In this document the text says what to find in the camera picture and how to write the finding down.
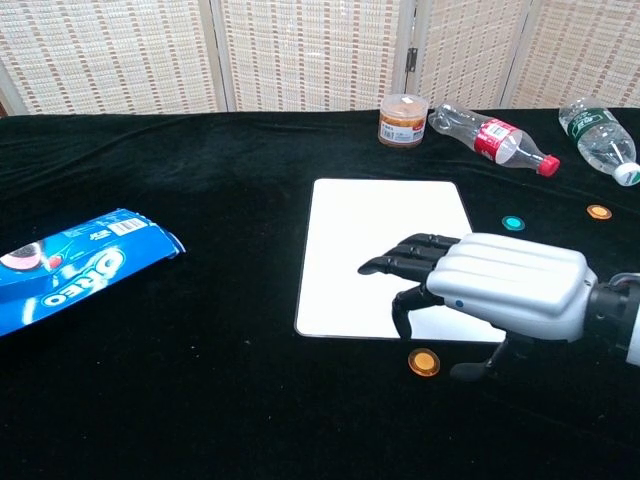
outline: oreo cookie image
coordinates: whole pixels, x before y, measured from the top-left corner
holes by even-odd
[[[29,243],[0,257],[0,264],[19,272],[35,270],[43,264],[43,247],[42,240]]]

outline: white board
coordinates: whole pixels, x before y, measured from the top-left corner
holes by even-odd
[[[471,232],[450,182],[320,179],[313,188],[295,328],[301,335],[399,338],[391,302],[416,285],[357,270],[415,233]],[[504,331],[444,306],[409,315],[412,338],[501,342]]]

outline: metal hinge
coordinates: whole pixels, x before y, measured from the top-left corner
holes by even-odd
[[[410,48],[407,50],[407,64],[404,67],[405,72],[415,72],[416,71],[416,60],[418,58],[418,49]]]

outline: clear plastic bottle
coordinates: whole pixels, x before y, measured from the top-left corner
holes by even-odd
[[[633,139],[596,99],[575,99],[560,109],[558,120],[589,165],[611,175],[620,185],[640,182]]]
[[[560,166],[560,161],[543,154],[526,132],[457,103],[439,105],[429,115],[428,122],[438,133],[460,140],[503,167],[532,168],[540,175],[550,177]]]

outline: silver robotic hand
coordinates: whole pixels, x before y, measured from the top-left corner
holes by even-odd
[[[358,271],[418,282],[392,304],[403,339],[411,338],[410,311],[442,304],[507,332],[486,362],[452,369],[461,380],[484,377],[505,356],[525,356],[534,340],[573,342],[585,331],[640,365],[640,277],[598,284],[580,252],[486,233],[462,239],[417,234]]]

